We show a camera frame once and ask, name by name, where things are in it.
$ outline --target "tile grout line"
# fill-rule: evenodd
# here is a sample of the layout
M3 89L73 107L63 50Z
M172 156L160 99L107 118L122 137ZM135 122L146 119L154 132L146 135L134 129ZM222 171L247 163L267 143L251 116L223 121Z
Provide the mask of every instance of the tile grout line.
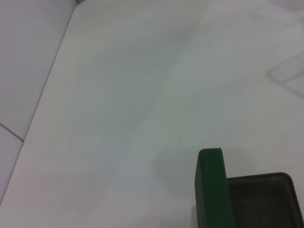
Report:
M7 130L9 133L14 135L17 139L19 139L22 143L24 143L24 140L18 136L16 133L14 133L12 130L10 130L8 127L4 126L2 123L0 123L0 126L3 127L5 130Z

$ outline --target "white tabletop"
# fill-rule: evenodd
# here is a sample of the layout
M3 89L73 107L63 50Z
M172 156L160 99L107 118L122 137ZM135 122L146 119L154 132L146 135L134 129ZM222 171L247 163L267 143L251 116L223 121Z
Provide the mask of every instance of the white tabletop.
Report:
M301 18L264 0L82 3L0 226L194 227L196 159L210 147L229 177L290 174L304 209Z

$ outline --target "green object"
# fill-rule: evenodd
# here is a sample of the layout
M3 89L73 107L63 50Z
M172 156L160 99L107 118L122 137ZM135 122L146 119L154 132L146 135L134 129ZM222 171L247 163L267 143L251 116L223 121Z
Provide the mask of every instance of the green object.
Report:
M195 173L198 228L234 228L223 152L220 148L199 152Z

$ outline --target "white table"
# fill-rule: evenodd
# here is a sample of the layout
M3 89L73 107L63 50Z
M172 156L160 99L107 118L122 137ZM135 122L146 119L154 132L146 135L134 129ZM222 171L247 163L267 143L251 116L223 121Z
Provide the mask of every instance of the white table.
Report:
M0 226L194 227L209 147L222 147L229 177L287 172L304 209L300 17L264 0L82 3Z

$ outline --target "white surface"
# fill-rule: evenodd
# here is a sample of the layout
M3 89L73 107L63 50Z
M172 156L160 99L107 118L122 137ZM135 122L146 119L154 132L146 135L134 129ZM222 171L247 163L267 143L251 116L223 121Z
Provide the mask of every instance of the white surface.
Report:
M0 201L10 180L22 142L0 126Z
M274 75L304 51L304 32L301 12L280 4L79 5L0 226L189 228L209 147L222 147L229 177L287 172L304 209L303 90Z
M75 2L0 1L0 123L23 139Z

